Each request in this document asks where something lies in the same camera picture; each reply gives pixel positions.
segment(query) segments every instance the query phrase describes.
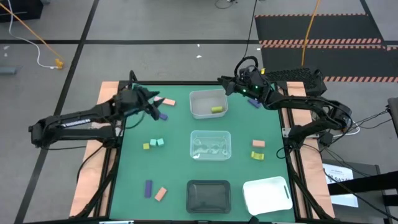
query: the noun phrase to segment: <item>paper sheet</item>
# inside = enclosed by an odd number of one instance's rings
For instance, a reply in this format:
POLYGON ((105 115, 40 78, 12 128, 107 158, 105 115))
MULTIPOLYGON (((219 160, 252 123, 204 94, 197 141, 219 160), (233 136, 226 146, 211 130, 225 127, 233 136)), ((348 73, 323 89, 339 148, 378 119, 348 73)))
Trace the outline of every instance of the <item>paper sheet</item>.
MULTIPOLYGON (((323 168, 325 172, 337 182, 342 182, 346 180, 352 180, 353 171, 349 168, 334 166, 329 164, 324 164, 323 168)), ((325 175, 327 184, 334 184, 335 182, 325 175)), ((350 207, 358 208, 358 199, 352 194, 346 195, 334 195, 331 196, 331 202, 336 205, 345 205, 350 207)))

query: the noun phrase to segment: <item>purple block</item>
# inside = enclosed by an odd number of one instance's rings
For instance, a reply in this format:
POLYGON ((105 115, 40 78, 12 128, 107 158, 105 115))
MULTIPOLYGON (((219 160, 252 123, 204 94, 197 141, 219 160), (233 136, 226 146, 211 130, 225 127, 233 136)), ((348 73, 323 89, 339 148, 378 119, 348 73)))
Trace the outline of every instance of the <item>purple block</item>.
POLYGON ((167 118, 168 118, 168 116, 167 116, 166 114, 160 114, 159 117, 160 117, 162 120, 167 120, 167 118))
POLYGON ((254 99, 248 99, 248 102, 251 105, 255 106, 256 108, 260 108, 260 106, 261 106, 261 103, 257 102, 257 100, 254 100, 254 99))
POLYGON ((150 198, 152 194, 152 181, 146 180, 145 181, 145 198, 150 198))

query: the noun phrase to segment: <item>green tabletop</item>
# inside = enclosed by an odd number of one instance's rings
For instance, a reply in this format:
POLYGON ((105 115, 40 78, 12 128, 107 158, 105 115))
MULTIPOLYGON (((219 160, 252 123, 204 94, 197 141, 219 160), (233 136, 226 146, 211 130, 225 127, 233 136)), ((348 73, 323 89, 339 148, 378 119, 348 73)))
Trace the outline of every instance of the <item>green tabletop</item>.
MULTIPOLYGON (((167 121, 146 116, 134 129, 124 133, 118 176, 111 202, 110 218, 133 220, 214 220, 248 221, 251 217, 243 198, 243 183, 268 177, 283 177, 289 185, 284 159, 276 157, 283 146, 277 111, 255 108, 239 94, 228 97, 228 111, 221 118, 194 119, 189 93, 219 89, 220 86, 147 86, 159 96, 176 101, 161 105, 167 121), (226 161, 196 161, 190 157, 190 133, 194 130, 229 131, 232 156, 226 161), (143 150, 150 139, 164 139, 164 146, 143 150), (253 139, 264 140, 264 161, 251 159, 253 139), (152 180, 152 197, 145 198, 145 181, 152 180), (189 180, 227 180, 231 184, 231 211, 228 214, 186 211, 189 180), (167 193, 158 202, 154 196, 164 187, 167 193)), ((131 116, 127 126, 141 116, 131 116)), ((294 222, 293 208, 257 216, 260 221, 294 222)))

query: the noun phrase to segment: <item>gray floor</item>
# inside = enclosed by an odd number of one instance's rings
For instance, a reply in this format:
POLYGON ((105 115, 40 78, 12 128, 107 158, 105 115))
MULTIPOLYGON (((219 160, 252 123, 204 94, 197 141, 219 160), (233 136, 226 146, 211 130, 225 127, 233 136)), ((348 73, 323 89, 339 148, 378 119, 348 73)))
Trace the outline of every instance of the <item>gray floor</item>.
MULTIPOLYGON (((93 0, 52 0, 42 18, 28 21, 45 39, 78 40, 93 0)), ((387 40, 398 40, 394 0, 367 0, 387 40)), ((257 14, 311 13, 316 0, 267 0, 258 2, 257 14)), ((219 10, 213 0, 101 0, 88 39, 246 39, 254 1, 238 1, 219 10)), ((360 13, 359 0, 323 0, 319 13, 360 13)), ((8 24, 0 24, 0 39, 11 39, 8 24)), ((33 37, 16 22, 14 34, 33 37)), ((255 26, 252 39, 257 38, 255 26)), ((35 63, 31 45, 0 45, 0 66, 21 66, 15 76, 0 77, 0 102, 6 105, 0 137, 0 217, 12 223, 26 190, 39 151, 30 144, 28 125, 51 115, 57 104, 76 45, 54 45, 66 60, 66 69, 49 70, 35 63)), ((54 56, 40 46, 40 61, 52 65, 54 56)), ((258 45, 248 55, 260 58, 258 45)), ((133 69, 140 80, 214 80, 232 75, 245 45, 86 45, 81 53, 63 113, 85 110, 95 104, 103 80, 125 80, 133 69)), ((389 97, 398 95, 396 83, 328 83, 326 97, 340 100, 362 119, 384 109, 389 97)), ((331 149, 347 161, 379 164, 382 172, 397 170, 392 124, 361 130, 331 149)), ((62 146, 80 145, 66 142, 62 146)), ((67 218, 82 150, 49 152, 25 222, 67 218)))

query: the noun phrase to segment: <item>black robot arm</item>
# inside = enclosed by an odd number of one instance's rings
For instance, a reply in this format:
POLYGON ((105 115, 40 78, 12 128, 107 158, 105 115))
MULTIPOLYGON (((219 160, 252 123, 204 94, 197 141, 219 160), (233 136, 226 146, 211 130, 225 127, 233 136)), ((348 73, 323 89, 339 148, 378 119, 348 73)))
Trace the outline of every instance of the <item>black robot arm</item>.
MULTIPOLYGON (((280 108, 294 108, 314 111, 319 119, 306 124, 305 126, 295 125, 291 128, 287 138, 288 145, 292 148, 299 148, 305 138, 311 134, 324 131, 326 129, 344 129, 350 122, 351 110, 338 101, 327 100, 320 96, 284 96, 275 91, 267 80, 267 74, 261 75, 256 66, 250 65, 244 69, 235 68, 234 77, 222 76, 218 82, 226 90, 226 95, 240 93, 243 96, 257 100, 267 110, 277 110, 280 108)), ((305 72, 311 71, 309 68, 299 68, 305 72)))
POLYGON ((94 139, 101 141, 105 146, 107 143, 114 143, 116 135, 112 126, 103 126, 99 129, 73 129, 70 127, 91 122, 112 124, 140 111, 145 111, 154 120, 158 120, 160 112, 157 107, 163 102, 163 99, 152 104, 148 102, 157 94, 159 94, 158 91, 149 91, 135 85, 132 90, 122 90, 110 100, 98 104, 90 110, 41 119, 33 126, 29 126, 32 144, 46 149, 59 140, 94 139))

